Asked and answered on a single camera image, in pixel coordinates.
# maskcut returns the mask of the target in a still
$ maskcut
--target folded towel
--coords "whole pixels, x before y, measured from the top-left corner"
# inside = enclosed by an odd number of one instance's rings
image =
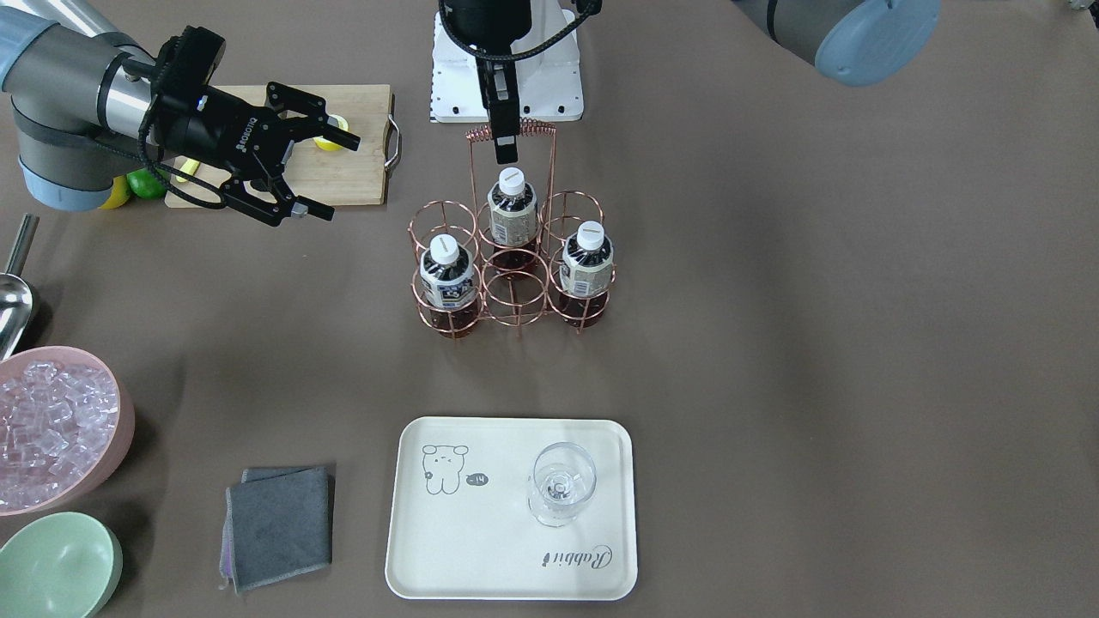
[[[221,573],[237,593],[332,563],[323,467],[248,468],[225,506]]]

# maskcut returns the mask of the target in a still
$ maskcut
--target tray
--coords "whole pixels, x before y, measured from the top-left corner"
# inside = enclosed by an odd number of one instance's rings
[[[591,454],[591,504],[539,523],[526,482],[539,452]],[[428,457],[425,446],[453,460]],[[428,478],[426,472],[432,472]],[[637,581],[630,434],[610,420],[422,417],[401,433],[386,582],[410,599],[618,600]]]

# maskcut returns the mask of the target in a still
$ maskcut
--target scoop handle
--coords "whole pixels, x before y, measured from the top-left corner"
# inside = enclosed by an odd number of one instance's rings
[[[31,241],[34,240],[34,231],[38,229],[38,217],[27,212],[23,216],[23,224],[19,227],[19,235],[15,236],[15,244],[8,255],[8,268],[4,271],[16,277],[23,274],[23,265],[26,264],[26,254],[31,251]]]

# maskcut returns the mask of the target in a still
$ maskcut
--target bottle cap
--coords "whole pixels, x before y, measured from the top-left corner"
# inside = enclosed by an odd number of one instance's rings
[[[458,241],[451,234],[439,234],[431,239],[431,260],[441,266],[449,266],[458,261]]]
[[[603,246],[603,227],[599,221],[585,221],[576,231],[576,244],[584,251],[598,251]]]
[[[526,188],[526,177],[523,170],[518,167],[504,167],[500,170],[500,192],[506,196],[517,197],[523,195]]]

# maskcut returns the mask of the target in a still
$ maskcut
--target bear drawing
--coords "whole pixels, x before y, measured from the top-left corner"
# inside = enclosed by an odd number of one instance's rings
[[[423,448],[423,477],[428,481],[429,494],[434,496],[458,490],[468,452],[468,446],[428,444]]]

